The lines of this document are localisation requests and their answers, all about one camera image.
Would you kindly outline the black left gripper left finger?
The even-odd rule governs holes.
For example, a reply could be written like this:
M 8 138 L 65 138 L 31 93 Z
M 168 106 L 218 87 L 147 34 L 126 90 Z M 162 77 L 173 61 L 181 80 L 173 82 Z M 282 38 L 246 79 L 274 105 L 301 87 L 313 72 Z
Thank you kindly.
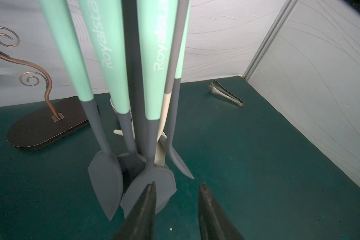
M 157 201 L 156 183 L 148 184 L 112 240 L 153 240 Z

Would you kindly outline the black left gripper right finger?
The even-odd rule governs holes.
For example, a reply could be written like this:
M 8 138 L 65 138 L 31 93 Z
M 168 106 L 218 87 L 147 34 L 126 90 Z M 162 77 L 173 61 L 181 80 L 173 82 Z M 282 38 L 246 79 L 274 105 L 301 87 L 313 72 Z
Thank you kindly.
M 206 184 L 199 184 L 198 214 L 202 240 L 244 240 Z

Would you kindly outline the grey cream handled spoon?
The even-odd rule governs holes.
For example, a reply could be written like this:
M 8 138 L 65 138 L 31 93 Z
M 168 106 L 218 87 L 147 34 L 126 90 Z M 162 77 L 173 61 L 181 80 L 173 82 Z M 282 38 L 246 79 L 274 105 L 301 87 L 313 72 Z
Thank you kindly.
M 166 124 L 167 115 L 169 111 L 175 73 L 178 65 L 182 38 L 184 35 L 185 23 L 188 15 L 189 6 L 190 6 L 190 1 L 186 1 L 186 0 L 178 1 L 176 21 L 175 21 L 175 27 L 173 33 L 173 41 L 172 41 L 169 67 L 168 67 L 166 86 L 165 86 L 165 93 L 163 98 L 163 107 L 162 107 L 160 124 L 159 124 L 156 156 L 155 156 L 155 165 L 161 167 L 165 166 L 165 150 L 160 143 L 160 137 L 163 134 L 163 130 Z

